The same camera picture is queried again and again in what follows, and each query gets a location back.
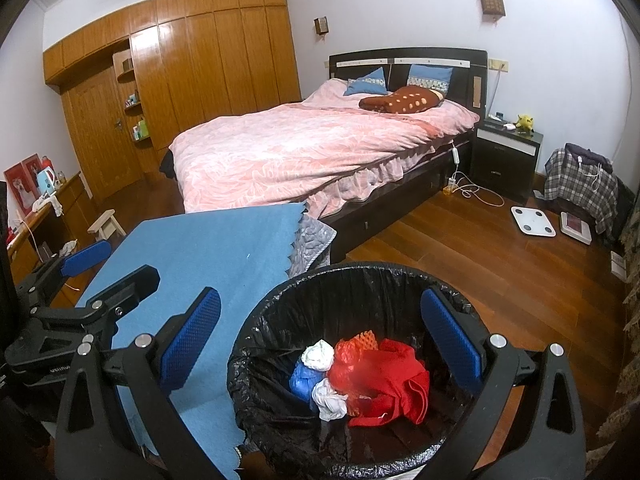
blue kettle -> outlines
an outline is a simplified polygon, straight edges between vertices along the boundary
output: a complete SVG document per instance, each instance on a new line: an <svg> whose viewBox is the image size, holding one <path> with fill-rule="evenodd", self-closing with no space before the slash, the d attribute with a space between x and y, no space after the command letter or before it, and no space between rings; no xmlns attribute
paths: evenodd
<svg viewBox="0 0 640 480"><path fill-rule="evenodd" d="M56 190L55 183L56 174L53 173L51 168L45 168L38 174L38 190L40 190L40 195L49 193L49 196L52 196Z"/></svg>

small wooden stool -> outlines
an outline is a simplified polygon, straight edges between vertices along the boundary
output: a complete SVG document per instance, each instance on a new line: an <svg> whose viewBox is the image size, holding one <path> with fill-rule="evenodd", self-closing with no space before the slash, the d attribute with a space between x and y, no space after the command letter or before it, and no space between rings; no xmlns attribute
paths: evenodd
<svg viewBox="0 0 640 480"><path fill-rule="evenodd" d="M114 214L115 209L108 209L100 218L98 218L94 224L87 229L89 234L95 235L95 241L108 240L114 232L119 232L123 237L127 236L122 226L118 224Z"/></svg>

blue textured pad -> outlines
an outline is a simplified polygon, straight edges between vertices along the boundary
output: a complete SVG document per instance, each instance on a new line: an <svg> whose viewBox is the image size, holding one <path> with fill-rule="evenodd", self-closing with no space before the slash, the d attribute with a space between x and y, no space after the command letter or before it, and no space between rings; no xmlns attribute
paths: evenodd
<svg viewBox="0 0 640 480"><path fill-rule="evenodd" d="M481 359L471 341L430 288L422 294L420 311L425 327L458 386L478 396L482 390Z"/></svg>
<svg viewBox="0 0 640 480"><path fill-rule="evenodd" d="M212 288L162 354L158 385L165 394L184 386L219 319L220 295Z"/></svg>
<svg viewBox="0 0 640 480"><path fill-rule="evenodd" d="M224 308L212 337L183 388L170 399L204 452L227 478L237 479L244 431L236 426L226 390L226 362L240 327L274 286L287 280L289 256L303 204L281 204L189 213L142 222L113 251L79 300L86 301L139 266L160 273L158 291L118 322L113 347L128 346L140 333L158 333L164 322L184 314L206 286ZM140 444L154 450L128 388L120 398Z"/></svg>
<svg viewBox="0 0 640 480"><path fill-rule="evenodd" d="M101 240L92 246L69 256L60 269L63 276L77 276L111 256L111 245Z"/></svg>

blue mat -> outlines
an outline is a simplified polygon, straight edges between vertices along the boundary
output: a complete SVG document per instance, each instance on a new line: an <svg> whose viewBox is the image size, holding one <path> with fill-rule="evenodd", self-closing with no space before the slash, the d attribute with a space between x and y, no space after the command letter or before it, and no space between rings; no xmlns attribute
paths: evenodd
<svg viewBox="0 0 640 480"><path fill-rule="evenodd" d="M184 387L170 396L202 449L229 479L237 478L244 432L226 391L226 362L244 320L262 297L287 279L291 244L303 204L191 213L140 224L104 264L80 305L143 264L160 273L158 291L118 322L113 347L128 346L142 332L155 334L187 310L204 286L215 288L222 314ZM154 449L128 388L120 397L136 439Z"/></svg>

wooden wardrobe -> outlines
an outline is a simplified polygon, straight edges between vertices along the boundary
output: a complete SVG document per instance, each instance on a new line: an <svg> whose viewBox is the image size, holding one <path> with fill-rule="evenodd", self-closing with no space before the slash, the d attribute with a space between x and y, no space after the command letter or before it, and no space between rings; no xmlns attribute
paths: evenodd
<svg viewBox="0 0 640 480"><path fill-rule="evenodd" d="M127 56L134 74L122 81ZM52 46L44 72L98 201L157 173L181 132L300 100L286 0L146 0ZM147 141L133 140L124 113L136 89Z"/></svg>

